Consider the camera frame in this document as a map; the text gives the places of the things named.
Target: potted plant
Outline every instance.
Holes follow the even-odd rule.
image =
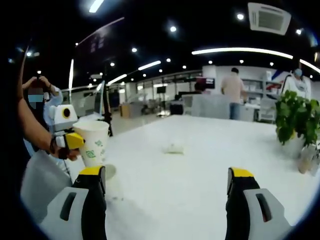
[[[317,100],[308,100],[287,90],[275,104],[277,138],[283,150],[297,158],[304,146],[315,144],[320,121]]]

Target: plant pot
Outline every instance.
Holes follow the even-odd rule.
[[[282,146],[282,150],[286,156],[292,159],[297,159],[304,147],[304,136],[301,137],[294,136],[294,138],[286,141]]]

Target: floor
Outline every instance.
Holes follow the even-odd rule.
[[[112,114],[111,126],[113,135],[116,136],[161,119],[161,117],[157,117],[155,114],[142,115],[135,118],[123,118],[119,112],[116,112]]]

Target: jeans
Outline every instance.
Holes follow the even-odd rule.
[[[230,103],[230,119],[238,120],[240,115],[240,103]]]

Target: paper cup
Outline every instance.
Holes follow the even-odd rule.
[[[105,121],[78,121],[73,124],[76,133],[84,140],[80,153],[86,167],[102,165],[106,160],[106,146],[108,142],[109,124]]]

